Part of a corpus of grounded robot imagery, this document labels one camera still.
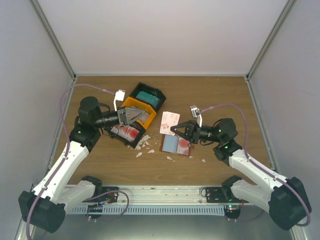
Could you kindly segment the white red credit card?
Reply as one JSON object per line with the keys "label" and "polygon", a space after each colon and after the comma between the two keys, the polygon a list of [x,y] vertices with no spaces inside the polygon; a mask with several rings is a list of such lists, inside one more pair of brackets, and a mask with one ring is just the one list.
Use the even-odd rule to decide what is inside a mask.
{"label": "white red credit card", "polygon": [[189,141],[179,138],[177,142],[176,153],[179,155],[188,156],[190,154],[190,143]]}

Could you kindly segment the brown leather card holder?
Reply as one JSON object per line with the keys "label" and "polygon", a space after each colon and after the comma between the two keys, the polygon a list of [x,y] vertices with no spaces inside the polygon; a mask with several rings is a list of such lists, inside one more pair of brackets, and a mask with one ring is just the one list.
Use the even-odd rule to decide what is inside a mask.
{"label": "brown leather card holder", "polygon": [[[173,136],[173,135],[164,135],[162,137],[162,141],[160,144],[160,148],[159,150],[161,152],[165,152],[165,153],[171,153],[171,154],[177,154],[177,155],[181,155],[177,153],[177,145],[178,145],[178,140],[179,140],[179,136]],[[194,145],[190,143],[190,152],[189,155],[181,155],[181,156],[190,156],[191,151],[194,149]]]}

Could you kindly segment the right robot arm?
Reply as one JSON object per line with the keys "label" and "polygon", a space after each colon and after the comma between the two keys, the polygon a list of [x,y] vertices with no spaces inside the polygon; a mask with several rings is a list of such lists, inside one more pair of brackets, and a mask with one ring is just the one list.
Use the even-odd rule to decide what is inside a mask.
{"label": "right robot arm", "polygon": [[269,214],[283,230],[293,226],[306,227],[311,223],[312,207],[303,182],[287,178],[254,159],[235,141],[238,132],[231,118],[222,118],[213,126],[199,125],[189,120],[172,126],[171,131],[191,144],[213,142],[216,158],[247,176],[250,184],[239,176],[222,183],[221,196],[228,203],[236,199],[247,201]]}

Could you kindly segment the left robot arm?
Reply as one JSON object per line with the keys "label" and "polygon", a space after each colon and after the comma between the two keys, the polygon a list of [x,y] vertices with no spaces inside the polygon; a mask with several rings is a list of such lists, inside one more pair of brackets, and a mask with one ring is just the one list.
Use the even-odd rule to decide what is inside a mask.
{"label": "left robot arm", "polygon": [[80,163],[95,147],[101,130],[129,126],[146,112],[127,106],[103,112],[101,107],[96,97],[87,96],[81,100],[77,124],[67,135],[67,143],[58,160],[38,185],[20,194],[18,203],[28,238],[31,237],[31,225],[54,233],[62,225],[66,213],[75,206],[102,199],[102,182],[92,176],[84,177],[69,190],[65,187]]}

